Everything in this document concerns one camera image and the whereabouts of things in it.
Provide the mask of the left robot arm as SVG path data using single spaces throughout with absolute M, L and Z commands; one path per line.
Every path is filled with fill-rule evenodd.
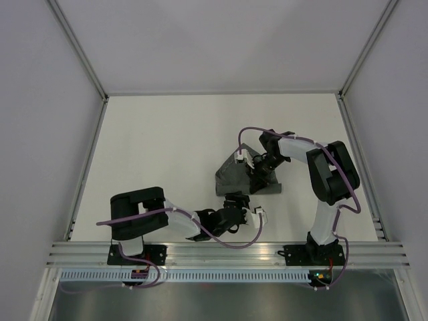
M 143 236 L 164 227 L 172 227 L 190 241 L 209 241 L 226 232 L 236 233 L 246 223 L 250 198 L 241 192 L 226 194 L 218 210 L 191 211 L 188 215 L 175 207 L 160 187 L 121 193 L 110 199 L 109 224 L 112 239 L 122 247 L 122 256 L 132 265 L 146 257 Z

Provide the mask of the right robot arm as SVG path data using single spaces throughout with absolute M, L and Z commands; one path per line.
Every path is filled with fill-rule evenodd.
M 307 165 L 318 204 L 303 256 L 313 264 L 333 258 L 342 250 L 336 234 L 341 210 L 361 211 L 355 194 L 360 178 L 346 145 L 339 140 L 322 144 L 294 132 L 280 134 L 262 128 L 260 131 L 259 141 L 265 149 L 263 155 L 251 156 L 242 144 L 235 153 L 237 163 L 246 163 L 249 192 L 254 194 L 268 187 L 270 175 L 284 162 L 297 160 Z

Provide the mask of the aluminium frame post left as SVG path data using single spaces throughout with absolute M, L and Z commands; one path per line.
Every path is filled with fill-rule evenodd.
M 90 63 L 88 56 L 86 55 L 84 48 L 82 47 L 80 41 L 78 40 L 73 27 L 71 26 L 66 14 L 64 13 L 61 5 L 56 0 L 47 0 L 45 1 L 52 15 L 56 19 L 60 29 L 66 37 L 66 40 L 70 44 L 72 51 L 75 53 L 81 67 L 83 68 L 86 76 L 88 77 L 91 85 L 94 87 L 95 91 L 101 97 L 102 101 L 105 102 L 108 99 L 108 94 L 106 93 L 99 77 L 96 75 L 96 72 Z

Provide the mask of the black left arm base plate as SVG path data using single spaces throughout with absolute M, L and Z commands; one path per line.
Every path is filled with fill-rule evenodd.
M 128 265 L 147 265 L 142 262 L 150 261 L 155 265 L 164 265 L 167 258 L 167 246 L 165 245 L 145 245 L 143 251 L 136 255 L 127 255 L 129 259 L 123 257 L 119 250 L 119 245 L 111 245 L 107 265 L 128 266 Z

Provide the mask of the aluminium frame post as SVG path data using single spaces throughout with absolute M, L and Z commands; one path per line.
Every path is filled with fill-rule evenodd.
M 349 91 L 351 85 L 353 85 L 357 75 L 359 74 L 360 70 L 362 69 L 365 61 L 369 57 L 371 51 L 373 50 L 374 46 L 376 45 L 377 41 L 380 39 L 381 34 L 385 27 L 387 26 L 391 16 L 395 12 L 395 9 L 399 5 L 401 1 L 400 0 L 388 0 L 387 4 L 385 5 L 385 8 L 382 10 L 379 18 L 377 19 L 377 22 L 375 23 L 372 31 L 370 32 L 370 35 L 368 39 L 365 41 L 360 53 L 358 54 L 358 57 L 354 64 L 352 65 L 352 68 L 347 75 L 343 85 L 340 87 L 339 91 L 336 94 L 337 100 L 343 100 L 347 92 Z
M 81 67 L 83 68 L 86 76 L 88 77 L 91 85 L 94 87 L 95 91 L 101 97 L 102 101 L 105 102 L 108 99 L 108 94 L 106 93 L 99 77 L 96 75 L 96 72 L 90 63 L 88 56 L 86 55 L 84 48 L 82 47 L 80 41 L 78 40 L 73 27 L 71 26 L 66 14 L 64 13 L 61 5 L 56 0 L 47 0 L 45 1 L 52 15 L 56 19 L 60 29 L 66 37 L 66 40 L 70 44 L 72 51 L 75 53 Z

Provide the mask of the grey cloth napkin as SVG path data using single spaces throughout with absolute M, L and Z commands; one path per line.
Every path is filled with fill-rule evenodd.
M 218 197 L 226 194 L 241 192 L 251 195 L 250 178 L 247 174 L 247 163 L 237 163 L 235 154 L 237 150 L 224 161 L 215 173 L 215 193 Z M 254 195 L 277 195 L 282 193 L 282 184 L 273 172 L 268 177 L 268 186 L 254 193 Z

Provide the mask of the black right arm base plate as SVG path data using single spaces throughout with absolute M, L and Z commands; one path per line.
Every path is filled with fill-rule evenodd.
M 287 266 L 343 266 L 345 254 L 343 247 L 334 243 L 310 247 L 308 244 L 283 246 L 283 257 Z

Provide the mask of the aluminium frame post right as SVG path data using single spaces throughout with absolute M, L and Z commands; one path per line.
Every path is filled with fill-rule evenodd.
M 358 54 L 358 57 L 354 64 L 352 65 L 352 68 L 347 75 L 343 85 L 340 87 L 339 91 L 336 94 L 337 100 L 343 100 L 347 92 L 349 91 L 351 85 L 353 85 L 357 75 L 359 74 L 360 70 L 362 69 L 365 61 L 369 57 L 371 51 L 373 50 L 374 46 L 376 45 L 377 41 L 380 39 L 381 34 L 385 27 L 387 26 L 391 16 L 395 12 L 395 9 L 399 5 L 401 1 L 400 0 L 388 0 L 387 4 L 385 5 L 385 8 L 382 10 L 379 18 L 377 19 L 377 22 L 375 23 L 372 31 L 370 32 L 370 35 L 368 39 L 365 41 L 360 53 Z

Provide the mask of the aluminium mounting rail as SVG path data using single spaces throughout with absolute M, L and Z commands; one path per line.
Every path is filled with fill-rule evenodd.
M 164 243 L 166 250 L 149 255 L 173 268 L 280 268 L 286 259 L 278 252 L 291 243 L 256 243 L 245 249 L 229 249 L 218 243 Z M 108 242 L 55 242 L 45 260 L 47 268 L 106 268 L 110 253 Z M 399 242 L 349 243 L 348 268 L 409 268 L 405 248 Z

